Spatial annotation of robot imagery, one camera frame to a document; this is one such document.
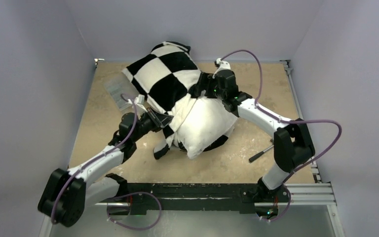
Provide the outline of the white pillow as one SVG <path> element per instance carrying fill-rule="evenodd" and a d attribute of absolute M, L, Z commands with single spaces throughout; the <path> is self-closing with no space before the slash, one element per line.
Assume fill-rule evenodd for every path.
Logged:
<path fill-rule="evenodd" d="M 173 146 L 194 159 L 223 145 L 233 133 L 237 119 L 220 99 L 200 97 L 175 133 Z"/>

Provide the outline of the black white checkered pillowcase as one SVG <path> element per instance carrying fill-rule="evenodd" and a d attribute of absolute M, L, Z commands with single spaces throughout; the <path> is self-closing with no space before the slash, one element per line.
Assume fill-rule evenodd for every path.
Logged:
<path fill-rule="evenodd" d="M 164 156 L 173 146 L 175 133 L 187 118 L 197 98 L 189 89 L 202 71 L 190 57 L 190 46 L 164 41 L 151 52 L 122 70 L 139 94 L 155 111 L 173 116 L 162 129 L 164 138 L 155 146 L 153 156 Z"/>

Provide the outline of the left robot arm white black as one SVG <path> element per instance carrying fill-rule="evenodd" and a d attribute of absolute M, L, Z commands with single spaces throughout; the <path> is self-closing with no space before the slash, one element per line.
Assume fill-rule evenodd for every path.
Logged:
<path fill-rule="evenodd" d="M 76 167 L 58 168 L 50 174 L 38 211 L 50 217 L 52 224 L 71 227 L 86 207 L 106 199 L 121 202 L 133 196 L 127 180 L 108 171 L 131 158 L 140 138 L 164 129 L 172 119 L 151 108 L 140 116 L 136 112 L 124 114 L 118 130 L 101 152 Z"/>

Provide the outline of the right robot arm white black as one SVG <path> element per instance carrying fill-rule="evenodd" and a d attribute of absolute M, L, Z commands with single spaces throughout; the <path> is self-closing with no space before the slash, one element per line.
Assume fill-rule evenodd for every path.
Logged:
<path fill-rule="evenodd" d="M 202 73 L 197 84 L 189 89 L 193 98 L 204 95 L 222 101 L 235 116 L 254 123 L 273 140 L 274 164 L 258 180 L 254 197 L 269 201 L 286 178 L 315 155 L 315 148 L 305 121 L 290 120 L 261 106 L 251 95 L 239 90 L 232 70 L 214 74 Z"/>

